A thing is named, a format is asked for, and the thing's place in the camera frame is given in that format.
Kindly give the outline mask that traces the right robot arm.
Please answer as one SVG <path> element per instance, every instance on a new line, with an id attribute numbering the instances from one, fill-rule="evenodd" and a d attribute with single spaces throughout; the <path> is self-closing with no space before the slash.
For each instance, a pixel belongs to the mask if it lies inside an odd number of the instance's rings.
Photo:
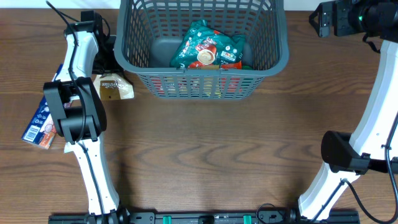
<path id="1" fill-rule="evenodd" d="M 322 166 L 298 198 L 297 223 L 351 223 L 332 212 L 346 188 L 367 171 L 386 173 L 397 195 L 397 1 L 328 1 L 310 14 L 319 37 L 362 34 L 380 55 L 376 79 L 353 133 L 327 131 L 321 143 Z"/>

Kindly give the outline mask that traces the beige Pantree snack bag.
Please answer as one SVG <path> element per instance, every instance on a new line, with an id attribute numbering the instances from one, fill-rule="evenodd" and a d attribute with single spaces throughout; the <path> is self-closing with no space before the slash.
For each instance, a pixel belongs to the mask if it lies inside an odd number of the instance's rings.
<path id="1" fill-rule="evenodd" d="M 102 101 L 134 98 L 133 85 L 117 73 L 98 75 L 93 84 Z"/>

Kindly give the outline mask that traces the small teal tissue packet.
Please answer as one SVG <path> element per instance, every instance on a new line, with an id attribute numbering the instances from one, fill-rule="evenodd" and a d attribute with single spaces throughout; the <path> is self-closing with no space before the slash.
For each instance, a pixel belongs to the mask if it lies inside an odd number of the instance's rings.
<path id="1" fill-rule="evenodd" d="M 72 151 L 73 151 L 72 144 L 70 142 L 67 142 L 64 147 L 64 153 L 66 154 Z"/>

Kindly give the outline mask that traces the green Nescafe coffee bag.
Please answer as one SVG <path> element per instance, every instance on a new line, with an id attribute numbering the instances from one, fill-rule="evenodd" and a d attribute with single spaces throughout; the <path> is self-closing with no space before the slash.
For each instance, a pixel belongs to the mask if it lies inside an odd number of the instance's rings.
<path id="1" fill-rule="evenodd" d="M 208 27 L 206 20 L 191 23 L 170 66 L 194 69 L 241 69 L 244 35 L 228 36 Z"/>

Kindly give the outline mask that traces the blue Kleenex tissue box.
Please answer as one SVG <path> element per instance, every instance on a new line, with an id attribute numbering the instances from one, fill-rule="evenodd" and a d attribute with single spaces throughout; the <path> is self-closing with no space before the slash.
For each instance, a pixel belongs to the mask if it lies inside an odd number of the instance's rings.
<path id="1" fill-rule="evenodd" d="M 21 136 L 21 140 L 42 149 L 49 149 L 57 131 L 47 100 L 43 96 L 33 117 Z"/>

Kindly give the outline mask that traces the green lid jar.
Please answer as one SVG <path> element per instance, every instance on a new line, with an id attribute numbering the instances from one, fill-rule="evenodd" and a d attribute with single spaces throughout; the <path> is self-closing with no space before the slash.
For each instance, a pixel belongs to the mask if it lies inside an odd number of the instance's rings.
<path id="1" fill-rule="evenodd" d="M 242 70 L 253 70 L 253 68 L 248 65 L 243 65 Z"/>

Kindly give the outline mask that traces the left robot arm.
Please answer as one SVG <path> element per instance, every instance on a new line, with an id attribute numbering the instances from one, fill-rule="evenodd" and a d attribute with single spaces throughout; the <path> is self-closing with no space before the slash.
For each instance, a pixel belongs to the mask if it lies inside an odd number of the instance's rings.
<path id="1" fill-rule="evenodd" d="M 128 222 L 105 158 L 105 108 L 91 79 L 92 75 L 122 71 L 113 52 L 116 38 L 103 31 L 108 25 L 93 10 L 83 11 L 79 20 L 67 23 L 63 67 L 43 87 L 55 129 L 65 139 L 65 150 L 74 152 L 85 183 L 89 208 L 81 223 Z"/>

